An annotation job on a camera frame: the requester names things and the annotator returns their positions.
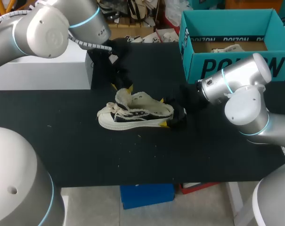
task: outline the white shoelace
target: white shoelace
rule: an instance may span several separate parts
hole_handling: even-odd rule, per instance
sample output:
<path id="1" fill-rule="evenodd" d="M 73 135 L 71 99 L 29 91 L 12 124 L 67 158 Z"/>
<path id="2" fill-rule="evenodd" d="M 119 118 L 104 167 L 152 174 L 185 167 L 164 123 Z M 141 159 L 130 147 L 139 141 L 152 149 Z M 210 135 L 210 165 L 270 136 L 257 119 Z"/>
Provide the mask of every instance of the white shoelace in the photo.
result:
<path id="1" fill-rule="evenodd" d="M 97 117 L 99 117 L 103 113 L 113 113 L 113 114 L 118 113 L 120 116 L 126 116 L 126 115 L 133 114 L 127 110 L 122 109 L 120 106 L 118 106 L 117 103 L 112 103 L 112 102 L 107 103 L 106 107 L 104 107 L 97 113 Z"/>

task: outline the robotic arm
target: robotic arm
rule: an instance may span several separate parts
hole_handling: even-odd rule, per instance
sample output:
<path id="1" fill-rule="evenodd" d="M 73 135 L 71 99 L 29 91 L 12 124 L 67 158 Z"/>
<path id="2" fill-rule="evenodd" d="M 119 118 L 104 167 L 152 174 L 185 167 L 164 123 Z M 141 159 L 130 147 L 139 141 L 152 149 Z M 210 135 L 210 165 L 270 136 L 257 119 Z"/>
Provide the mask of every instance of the robotic arm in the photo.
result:
<path id="1" fill-rule="evenodd" d="M 28 55 L 58 57 L 68 37 L 83 49 L 111 50 L 101 45 L 111 32 L 92 0 L 39 0 L 32 11 L 11 12 L 0 22 L 0 66 Z"/>
<path id="2" fill-rule="evenodd" d="M 227 119 L 250 142 L 285 147 L 285 115 L 269 112 L 263 97 L 264 85 L 270 81 L 267 63 L 254 53 L 199 81 L 197 87 L 210 103 L 227 102 Z"/>

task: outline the sneaker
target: sneaker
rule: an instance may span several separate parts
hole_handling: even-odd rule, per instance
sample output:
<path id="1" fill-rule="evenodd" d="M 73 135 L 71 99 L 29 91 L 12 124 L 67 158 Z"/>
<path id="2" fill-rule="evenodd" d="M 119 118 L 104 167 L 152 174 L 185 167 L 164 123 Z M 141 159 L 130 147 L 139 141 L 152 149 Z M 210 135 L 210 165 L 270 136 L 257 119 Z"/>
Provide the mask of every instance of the sneaker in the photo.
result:
<path id="1" fill-rule="evenodd" d="M 234 44 L 226 48 L 216 48 L 211 51 L 212 53 L 227 53 L 227 52 L 245 52 L 239 44 Z"/>
<path id="2" fill-rule="evenodd" d="M 172 106 L 152 99 L 145 92 L 129 94 L 127 89 L 117 91 L 116 103 L 107 103 L 97 113 L 99 124 L 111 130 L 136 127 L 166 127 L 173 118 Z"/>

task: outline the black cloth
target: black cloth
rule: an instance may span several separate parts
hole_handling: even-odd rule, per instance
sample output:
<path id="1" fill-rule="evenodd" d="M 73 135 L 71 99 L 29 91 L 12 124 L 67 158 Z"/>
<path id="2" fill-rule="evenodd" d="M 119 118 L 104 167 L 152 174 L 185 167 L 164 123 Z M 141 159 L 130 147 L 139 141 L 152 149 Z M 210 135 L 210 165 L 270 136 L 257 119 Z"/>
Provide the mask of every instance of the black cloth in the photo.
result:
<path id="1" fill-rule="evenodd" d="M 132 44 L 124 66 L 134 92 L 160 100 L 185 84 L 177 43 Z M 99 76 L 96 68 L 94 76 Z M 285 163 L 274 145 L 255 145 L 228 122 L 224 106 L 188 116 L 184 130 L 100 127 L 110 84 L 92 90 L 0 91 L 0 127 L 25 137 L 57 186 L 261 180 Z M 285 114 L 285 82 L 267 85 L 267 108 Z"/>

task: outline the floor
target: floor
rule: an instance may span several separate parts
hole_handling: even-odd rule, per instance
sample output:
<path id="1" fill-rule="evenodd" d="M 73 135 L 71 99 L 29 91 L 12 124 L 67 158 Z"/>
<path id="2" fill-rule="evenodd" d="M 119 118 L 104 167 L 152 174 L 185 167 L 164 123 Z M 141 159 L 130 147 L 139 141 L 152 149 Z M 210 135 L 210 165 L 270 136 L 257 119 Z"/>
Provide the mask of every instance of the floor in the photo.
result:
<path id="1" fill-rule="evenodd" d="M 243 201 L 256 182 L 239 183 Z M 119 186 L 63 188 L 68 196 L 65 226 L 233 226 L 225 184 L 183 195 L 174 201 L 124 210 Z"/>

